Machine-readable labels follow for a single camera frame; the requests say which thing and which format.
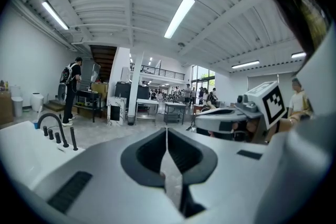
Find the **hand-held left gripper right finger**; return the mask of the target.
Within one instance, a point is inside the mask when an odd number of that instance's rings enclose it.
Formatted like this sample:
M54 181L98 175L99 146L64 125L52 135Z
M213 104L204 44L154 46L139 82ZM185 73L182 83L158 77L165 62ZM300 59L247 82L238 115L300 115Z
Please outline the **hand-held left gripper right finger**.
M257 224L270 183L270 147L166 130L167 150L182 176L180 206L169 224Z

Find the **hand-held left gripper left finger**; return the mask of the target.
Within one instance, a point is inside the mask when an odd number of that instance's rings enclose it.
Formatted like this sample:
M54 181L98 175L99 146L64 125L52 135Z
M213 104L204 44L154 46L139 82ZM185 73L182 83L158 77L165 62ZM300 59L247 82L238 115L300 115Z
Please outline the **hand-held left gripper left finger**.
M49 175L35 193L75 224L178 224L183 215L160 174L166 129L89 147Z

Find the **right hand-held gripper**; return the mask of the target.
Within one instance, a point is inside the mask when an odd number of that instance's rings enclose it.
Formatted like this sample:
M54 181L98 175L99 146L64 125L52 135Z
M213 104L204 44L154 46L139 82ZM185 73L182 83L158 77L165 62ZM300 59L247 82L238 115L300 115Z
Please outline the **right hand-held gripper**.
M263 82L239 95L235 107L204 111L203 115L195 118L195 125L207 131L231 132L234 123L245 121L247 118L263 118L268 130L287 112L277 81Z

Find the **pink cloth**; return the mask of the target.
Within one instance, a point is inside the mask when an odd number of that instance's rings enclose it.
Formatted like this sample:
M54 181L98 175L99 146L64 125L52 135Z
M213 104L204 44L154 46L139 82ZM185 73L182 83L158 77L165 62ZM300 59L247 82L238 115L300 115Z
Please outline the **pink cloth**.
M168 151L161 162L160 174L165 180L165 192L174 206L179 209L182 197L182 174Z

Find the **person's right forearm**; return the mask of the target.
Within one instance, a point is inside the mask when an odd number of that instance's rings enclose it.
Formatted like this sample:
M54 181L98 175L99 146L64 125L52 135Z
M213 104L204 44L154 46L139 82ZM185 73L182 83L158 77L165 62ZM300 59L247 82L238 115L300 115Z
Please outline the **person's right forearm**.
M288 132L290 131L294 126L296 126L298 123L300 123L303 120L310 120L313 116L313 112L309 110L305 110L302 112L297 112L291 116L289 116L286 119L281 118L275 125L273 125L267 133L267 136L265 138L265 141L267 143L270 142L272 137L281 132Z

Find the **person's right hand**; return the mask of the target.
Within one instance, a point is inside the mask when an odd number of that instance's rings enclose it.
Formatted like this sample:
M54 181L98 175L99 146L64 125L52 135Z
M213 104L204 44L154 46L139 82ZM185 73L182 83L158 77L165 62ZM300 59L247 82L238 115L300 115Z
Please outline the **person's right hand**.
M231 133L234 141L251 142L257 132L260 119L234 122Z

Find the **black hand shower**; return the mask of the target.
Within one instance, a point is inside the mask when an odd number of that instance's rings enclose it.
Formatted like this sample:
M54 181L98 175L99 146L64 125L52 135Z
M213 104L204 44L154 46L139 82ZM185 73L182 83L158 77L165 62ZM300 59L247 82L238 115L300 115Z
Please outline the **black hand shower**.
M77 147L76 138L75 138L75 132L74 132L74 128L73 127L70 127L70 136L71 136L71 141L72 141L72 145L73 145L73 150L77 151L78 147Z

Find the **steel work table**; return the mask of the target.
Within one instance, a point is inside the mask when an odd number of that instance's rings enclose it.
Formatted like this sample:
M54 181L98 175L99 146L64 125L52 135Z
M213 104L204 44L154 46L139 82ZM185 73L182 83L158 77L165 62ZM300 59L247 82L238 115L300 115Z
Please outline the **steel work table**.
M164 122L168 123L184 123L186 105L174 102L165 102Z
M139 107L147 108L145 111L139 111ZM135 123L137 120L151 120L156 125L159 103L155 100L137 99L135 109Z

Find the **white marble-pattern cabinet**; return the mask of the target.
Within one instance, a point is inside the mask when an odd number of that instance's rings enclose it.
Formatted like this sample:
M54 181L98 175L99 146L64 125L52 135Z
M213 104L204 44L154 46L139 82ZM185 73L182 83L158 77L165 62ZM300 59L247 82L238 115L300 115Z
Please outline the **white marble-pattern cabinet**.
M122 97L107 98L107 124L109 126L122 126L126 119L127 99Z

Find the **black curved faucet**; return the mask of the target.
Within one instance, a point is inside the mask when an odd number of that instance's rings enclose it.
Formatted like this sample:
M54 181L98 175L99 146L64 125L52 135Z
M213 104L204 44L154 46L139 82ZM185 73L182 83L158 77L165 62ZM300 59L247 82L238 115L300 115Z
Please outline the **black curved faucet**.
M37 121L37 128L38 128L38 129L41 128L41 123L42 123L42 121L43 121L45 118L47 118L47 117L52 117L52 118L54 118L54 119L57 121L58 126L59 126L59 130L60 130L60 135L61 135L61 137L62 137L63 147L65 147L65 148L69 147L69 144L68 144L68 142L67 142L67 140L66 140L66 138L65 138L64 130L63 130L63 128L62 128L62 122L61 122L60 118L59 118L57 115L55 115L55 114L53 114L53 113L46 113L46 114L43 114L42 116L39 117L39 119L38 119L38 121Z

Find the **black table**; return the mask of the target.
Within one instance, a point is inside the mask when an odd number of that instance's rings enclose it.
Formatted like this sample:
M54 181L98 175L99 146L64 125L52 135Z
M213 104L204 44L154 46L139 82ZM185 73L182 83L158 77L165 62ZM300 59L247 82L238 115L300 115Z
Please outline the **black table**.
M82 104L82 101L90 101L89 105ZM75 104L77 113L81 110L87 110L91 113L92 122L95 122L96 114L101 117L101 94L95 91L78 90L75 97Z

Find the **white bathtub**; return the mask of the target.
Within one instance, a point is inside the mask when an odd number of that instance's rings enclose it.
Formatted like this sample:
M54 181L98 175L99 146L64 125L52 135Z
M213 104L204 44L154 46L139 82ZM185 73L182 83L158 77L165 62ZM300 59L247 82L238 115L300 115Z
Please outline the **white bathtub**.
M34 190L47 175L84 151L44 136L30 121L0 130L0 160L10 179Z

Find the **wooden staircase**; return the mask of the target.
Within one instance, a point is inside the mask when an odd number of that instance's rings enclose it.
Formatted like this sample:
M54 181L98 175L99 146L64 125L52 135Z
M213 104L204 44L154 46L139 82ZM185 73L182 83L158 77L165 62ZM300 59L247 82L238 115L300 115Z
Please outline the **wooden staircase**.
M90 45L92 58L100 66L99 79L107 82L110 79L113 61L117 52L117 47Z

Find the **white toilet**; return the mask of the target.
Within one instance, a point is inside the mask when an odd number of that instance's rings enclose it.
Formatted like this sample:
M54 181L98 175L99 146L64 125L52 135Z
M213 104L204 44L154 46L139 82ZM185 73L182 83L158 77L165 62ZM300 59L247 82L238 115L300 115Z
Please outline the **white toilet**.
M19 118L23 113L23 96L20 86L10 86L11 100L13 103L14 116Z

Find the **cardboard box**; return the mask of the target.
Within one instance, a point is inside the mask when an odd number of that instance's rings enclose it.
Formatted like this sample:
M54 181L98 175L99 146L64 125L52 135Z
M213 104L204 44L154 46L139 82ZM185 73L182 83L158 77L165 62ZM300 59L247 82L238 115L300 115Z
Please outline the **cardboard box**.
M9 92L0 92L0 125L13 122L13 105Z

